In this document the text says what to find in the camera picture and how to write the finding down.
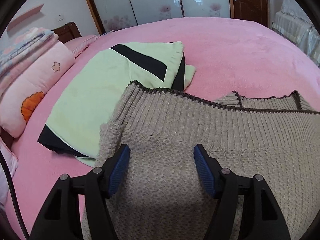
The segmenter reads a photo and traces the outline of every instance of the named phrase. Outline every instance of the black fabric stripe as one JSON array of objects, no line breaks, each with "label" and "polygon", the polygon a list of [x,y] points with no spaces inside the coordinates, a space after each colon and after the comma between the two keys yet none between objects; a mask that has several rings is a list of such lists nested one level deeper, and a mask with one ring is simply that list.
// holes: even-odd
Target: black fabric stripe
[{"label": "black fabric stripe", "polygon": [[81,154],[75,149],[71,148],[68,144],[64,143],[54,132],[50,130],[48,126],[44,126],[42,132],[39,135],[38,143],[41,143],[44,147],[50,151],[54,151],[58,154],[72,154],[77,157],[87,157]]},{"label": "black fabric stripe", "polygon": [[163,62],[136,52],[123,44],[117,44],[110,49],[115,50],[131,62],[137,64],[139,67],[142,67],[143,69],[149,71],[150,73],[164,81],[167,66]]},{"label": "black fabric stripe", "polygon": [[173,83],[172,83],[172,89],[183,91],[184,88],[184,72],[185,72],[185,58],[184,53],[182,54],[182,60],[177,72],[177,75],[175,76]]}]

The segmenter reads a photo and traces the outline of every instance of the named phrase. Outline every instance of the orange flower print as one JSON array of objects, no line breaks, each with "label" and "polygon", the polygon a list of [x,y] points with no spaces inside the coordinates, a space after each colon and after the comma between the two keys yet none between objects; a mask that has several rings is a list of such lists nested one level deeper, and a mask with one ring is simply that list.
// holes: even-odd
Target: orange flower print
[{"label": "orange flower print", "polygon": [[44,98],[43,92],[37,92],[35,94],[32,94],[30,97],[27,97],[21,107],[21,113],[23,116],[23,119],[28,123],[33,111],[36,109],[38,104],[41,102],[41,100]]}]

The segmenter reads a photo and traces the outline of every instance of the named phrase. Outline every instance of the brown sweater trim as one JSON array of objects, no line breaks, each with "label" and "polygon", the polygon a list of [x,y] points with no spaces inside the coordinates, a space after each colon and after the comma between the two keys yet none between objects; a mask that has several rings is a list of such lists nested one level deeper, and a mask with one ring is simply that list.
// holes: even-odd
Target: brown sweater trim
[{"label": "brown sweater trim", "polygon": [[239,106],[242,108],[241,96],[239,95],[239,93],[238,93],[237,91],[233,91],[233,93],[236,94],[236,96],[237,96],[237,98],[238,98]]},{"label": "brown sweater trim", "polygon": [[302,110],[302,107],[301,107],[301,99],[300,99],[300,95],[298,93],[297,90],[294,91],[294,95],[293,95],[293,98],[297,104],[297,109],[298,110]]},{"label": "brown sweater trim", "polygon": [[[142,91],[144,91],[146,93],[149,93],[149,94],[161,93],[161,92],[170,93],[170,94],[174,94],[174,95],[177,95],[177,96],[181,96],[183,98],[187,98],[187,99],[192,100],[192,101],[203,103],[203,104],[206,104],[206,105],[209,105],[209,106],[218,107],[218,108],[221,108],[221,109],[228,109],[228,110],[235,110],[235,111],[245,111],[245,112],[257,112],[257,113],[301,113],[301,114],[316,114],[316,115],[320,115],[320,112],[312,111],[312,110],[302,110],[301,107],[298,110],[290,110],[290,109],[278,110],[278,109],[245,108],[245,107],[239,107],[239,106],[225,106],[225,105],[221,105],[221,104],[218,104],[218,103],[215,103],[215,102],[212,102],[212,101],[208,101],[208,100],[205,100],[203,98],[198,98],[198,97],[195,97],[193,95],[184,93],[182,91],[177,91],[177,90],[174,90],[174,89],[169,89],[169,88],[152,88],[152,89],[149,89],[149,88],[144,87],[138,81],[131,81],[128,84],[128,86],[130,86],[131,84],[134,84],[134,85],[138,86]],[[283,96],[283,97],[278,98],[278,99],[290,97],[293,94],[295,94],[295,91],[292,92],[289,96]]]}]

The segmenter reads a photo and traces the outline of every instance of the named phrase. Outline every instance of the pink bedsheet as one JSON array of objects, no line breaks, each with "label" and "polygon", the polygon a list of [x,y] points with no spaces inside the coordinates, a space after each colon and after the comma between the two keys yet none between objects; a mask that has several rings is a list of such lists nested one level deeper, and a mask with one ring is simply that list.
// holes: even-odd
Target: pink bedsheet
[{"label": "pink bedsheet", "polygon": [[[196,67],[186,91],[194,96],[214,100],[237,90],[246,97],[265,98],[281,97],[297,90],[312,107],[320,110],[320,70],[292,43],[257,23],[224,18],[179,18],[102,36],[47,93],[12,147],[19,158],[13,181],[29,231],[59,175],[78,176],[91,169],[73,157],[57,155],[37,143],[54,103],[97,52],[130,41],[182,41],[186,64]],[[13,229],[24,239],[10,198],[6,211]]]}]

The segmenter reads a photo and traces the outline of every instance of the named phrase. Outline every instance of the folded garment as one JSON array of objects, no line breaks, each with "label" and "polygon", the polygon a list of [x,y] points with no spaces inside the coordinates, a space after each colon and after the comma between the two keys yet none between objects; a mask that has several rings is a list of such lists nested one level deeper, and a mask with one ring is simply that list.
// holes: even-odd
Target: folded garment
[{"label": "folded garment", "polygon": [[[132,82],[110,121],[101,126],[96,166],[121,143],[130,162],[118,192],[106,200],[119,240],[202,240],[216,200],[205,193],[194,161],[201,143],[210,157],[240,176],[261,174],[299,239],[320,209],[320,113],[294,91],[283,98],[220,104]],[[239,199],[231,239],[241,220]],[[84,239],[91,239],[83,217]]]},{"label": "folded garment", "polygon": [[58,153],[74,150],[80,161],[93,166],[99,151],[100,126],[108,122],[131,81],[148,88],[182,91],[194,72],[193,66],[185,65],[180,41],[131,42],[101,51],[64,90],[38,142]]},{"label": "folded garment", "polygon": [[0,97],[57,39],[58,35],[51,30],[32,28],[16,38],[12,46],[0,51]]}]

